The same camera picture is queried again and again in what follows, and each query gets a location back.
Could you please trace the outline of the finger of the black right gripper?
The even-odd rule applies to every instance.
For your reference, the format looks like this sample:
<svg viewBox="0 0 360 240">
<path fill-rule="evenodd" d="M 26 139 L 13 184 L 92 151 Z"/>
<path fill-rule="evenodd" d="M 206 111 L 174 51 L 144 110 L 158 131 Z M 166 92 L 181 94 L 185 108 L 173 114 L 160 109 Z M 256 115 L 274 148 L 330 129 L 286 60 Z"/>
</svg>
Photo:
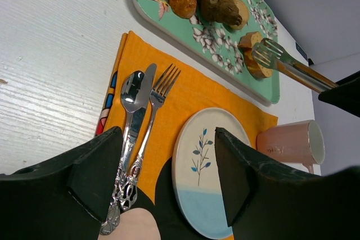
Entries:
<svg viewBox="0 0 360 240">
<path fill-rule="evenodd" d="M 338 87 L 320 93 L 318 99 L 359 117 L 359 71 L 339 80 L 337 84 Z"/>
</svg>

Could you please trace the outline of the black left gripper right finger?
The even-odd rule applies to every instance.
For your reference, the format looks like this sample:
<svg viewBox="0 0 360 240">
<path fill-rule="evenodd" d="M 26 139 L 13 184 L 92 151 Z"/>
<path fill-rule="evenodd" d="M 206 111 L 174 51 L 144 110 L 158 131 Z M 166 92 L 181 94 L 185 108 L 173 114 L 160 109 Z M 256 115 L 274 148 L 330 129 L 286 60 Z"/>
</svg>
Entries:
<svg viewBox="0 0 360 240">
<path fill-rule="evenodd" d="M 280 163 L 224 128 L 215 156 L 235 239 L 358 239 L 359 167 L 318 176 Z"/>
</svg>

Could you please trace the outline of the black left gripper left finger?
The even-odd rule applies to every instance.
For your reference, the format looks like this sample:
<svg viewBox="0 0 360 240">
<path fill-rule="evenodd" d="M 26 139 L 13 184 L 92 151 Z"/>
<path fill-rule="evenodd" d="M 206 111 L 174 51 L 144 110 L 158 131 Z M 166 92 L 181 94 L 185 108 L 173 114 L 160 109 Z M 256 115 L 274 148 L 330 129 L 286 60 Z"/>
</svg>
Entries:
<svg viewBox="0 0 360 240">
<path fill-rule="evenodd" d="M 1 239 L 97 239 L 122 144 L 115 126 L 51 159 L 1 174 Z"/>
</svg>

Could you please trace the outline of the silver metal tongs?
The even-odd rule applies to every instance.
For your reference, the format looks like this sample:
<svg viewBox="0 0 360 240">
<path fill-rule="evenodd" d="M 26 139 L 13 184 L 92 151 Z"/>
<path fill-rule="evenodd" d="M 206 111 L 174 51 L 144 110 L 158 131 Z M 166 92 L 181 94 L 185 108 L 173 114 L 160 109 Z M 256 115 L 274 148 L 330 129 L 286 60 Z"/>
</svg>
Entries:
<svg viewBox="0 0 360 240">
<path fill-rule="evenodd" d="M 271 39 L 263 38 L 255 43 L 251 55 L 263 67 L 277 70 L 317 93 L 339 86 L 293 58 L 283 46 Z"/>
</svg>

